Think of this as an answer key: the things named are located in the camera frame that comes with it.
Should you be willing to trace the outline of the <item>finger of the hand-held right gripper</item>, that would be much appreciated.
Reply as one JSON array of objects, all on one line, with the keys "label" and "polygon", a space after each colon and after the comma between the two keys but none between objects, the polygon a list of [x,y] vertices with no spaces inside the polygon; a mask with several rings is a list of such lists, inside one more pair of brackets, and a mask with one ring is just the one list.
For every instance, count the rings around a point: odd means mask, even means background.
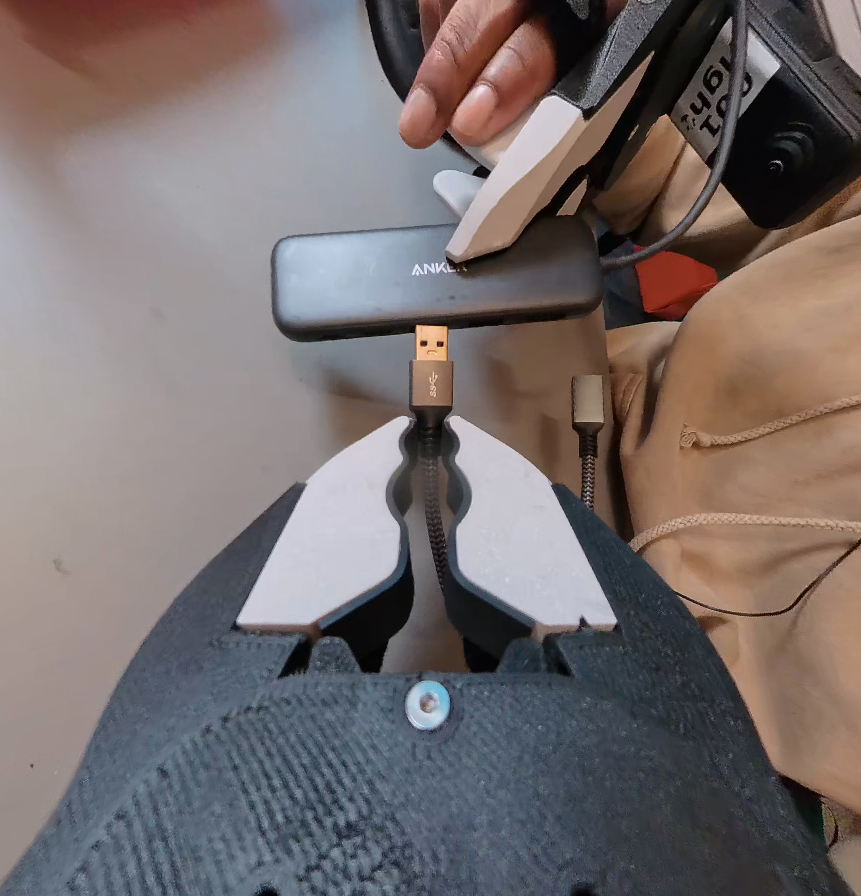
[{"label": "finger of the hand-held right gripper", "polygon": [[590,118],[566,99],[544,97],[501,154],[446,247],[467,263],[514,244],[568,177],[593,159],[635,95],[653,54]]},{"label": "finger of the hand-held right gripper", "polygon": [[434,193],[458,219],[465,216],[484,184],[485,177],[449,169],[432,179]]}]

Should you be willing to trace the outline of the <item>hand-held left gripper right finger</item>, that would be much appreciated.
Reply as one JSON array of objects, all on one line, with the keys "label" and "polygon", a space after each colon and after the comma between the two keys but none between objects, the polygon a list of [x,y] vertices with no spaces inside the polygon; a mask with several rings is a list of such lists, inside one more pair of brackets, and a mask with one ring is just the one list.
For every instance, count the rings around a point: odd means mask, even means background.
[{"label": "hand-held left gripper right finger", "polygon": [[447,613],[469,641],[610,632],[617,618],[553,484],[459,416],[445,423]]}]

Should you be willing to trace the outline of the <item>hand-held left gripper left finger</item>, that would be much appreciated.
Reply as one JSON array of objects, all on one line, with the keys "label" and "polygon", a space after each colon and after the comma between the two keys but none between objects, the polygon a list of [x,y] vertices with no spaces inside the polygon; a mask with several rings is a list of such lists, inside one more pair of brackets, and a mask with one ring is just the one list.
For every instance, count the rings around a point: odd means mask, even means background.
[{"label": "hand-held left gripper left finger", "polygon": [[414,420],[400,416],[306,481],[236,625],[248,633],[390,639],[414,599],[405,514]]}]

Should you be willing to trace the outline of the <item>dark grey usb hub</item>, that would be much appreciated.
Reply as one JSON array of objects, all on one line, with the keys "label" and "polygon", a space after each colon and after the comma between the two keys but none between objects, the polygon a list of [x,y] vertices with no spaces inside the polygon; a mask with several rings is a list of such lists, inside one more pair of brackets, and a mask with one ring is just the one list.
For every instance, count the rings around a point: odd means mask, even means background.
[{"label": "dark grey usb hub", "polygon": [[590,315],[604,295],[593,233],[539,218],[512,247],[451,262],[454,223],[283,238],[271,256],[272,313],[294,342],[326,342]]}]

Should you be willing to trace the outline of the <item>person's right hand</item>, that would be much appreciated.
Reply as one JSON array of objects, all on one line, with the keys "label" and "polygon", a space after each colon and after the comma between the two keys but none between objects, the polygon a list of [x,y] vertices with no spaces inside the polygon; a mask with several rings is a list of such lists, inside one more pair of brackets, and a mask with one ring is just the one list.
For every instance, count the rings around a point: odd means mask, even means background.
[{"label": "person's right hand", "polygon": [[481,146],[555,80],[555,44],[532,2],[420,1],[418,15],[424,59],[399,118],[400,136],[413,149],[444,133]]}]

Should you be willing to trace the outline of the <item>red fabric piece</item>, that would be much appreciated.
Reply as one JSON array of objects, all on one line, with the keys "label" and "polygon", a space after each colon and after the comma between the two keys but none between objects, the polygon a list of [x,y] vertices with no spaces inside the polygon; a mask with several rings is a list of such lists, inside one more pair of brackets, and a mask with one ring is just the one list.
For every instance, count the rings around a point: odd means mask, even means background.
[{"label": "red fabric piece", "polygon": [[658,319],[677,322],[714,288],[716,270],[676,252],[659,252],[651,258],[636,258],[635,272],[642,307]]}]

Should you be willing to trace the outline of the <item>beige hooded sweatshirt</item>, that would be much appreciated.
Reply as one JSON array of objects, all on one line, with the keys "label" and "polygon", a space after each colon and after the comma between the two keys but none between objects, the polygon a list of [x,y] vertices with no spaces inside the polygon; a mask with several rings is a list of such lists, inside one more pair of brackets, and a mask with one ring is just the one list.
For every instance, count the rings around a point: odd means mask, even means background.
[{"label": "beige hooded sweatshirt", "polygon": [[[751,442],[680,447],[683,426],[732,434],[861,393],[861,175],[778,231],[754,226],[720,187],[674,250],[722,280],[681,323],[608,336],[633,532],[703,512],[861,521],[861,407]],[[687,604],[777,770],[861,817],[858,539],[705,526],[641,554],[706,605]]]}]

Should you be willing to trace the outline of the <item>beige hoodie drawstring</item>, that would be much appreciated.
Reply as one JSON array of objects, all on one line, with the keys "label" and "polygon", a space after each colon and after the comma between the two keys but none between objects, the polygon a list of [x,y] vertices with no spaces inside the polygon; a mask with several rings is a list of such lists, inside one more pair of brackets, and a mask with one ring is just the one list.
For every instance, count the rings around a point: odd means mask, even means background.
[{"label": "beige hoodie drawstring", "polygon": [[861,538],[861,521],[834,520],[816,517],[766,516],[737,512],[703,512],[683,515],[639,532],[628,546],[635,553],[648,544],[668,535],[708,526],[773,527],[783,529],[808,529],[820,532],[852,534]]},{"label": "beige hoodie drawstring", "polygon": [[861,393],[846,396],[818,405],[816,408],[805,409],[793,414],[781,417],[732,434],[710,434],[689,426],[683,426],[680,433],[680,447],[690,449],[693,447],[725,447],[744,442],[751,442],[794,427],[809,420],[815,420],[836,412],[861,407]]}]

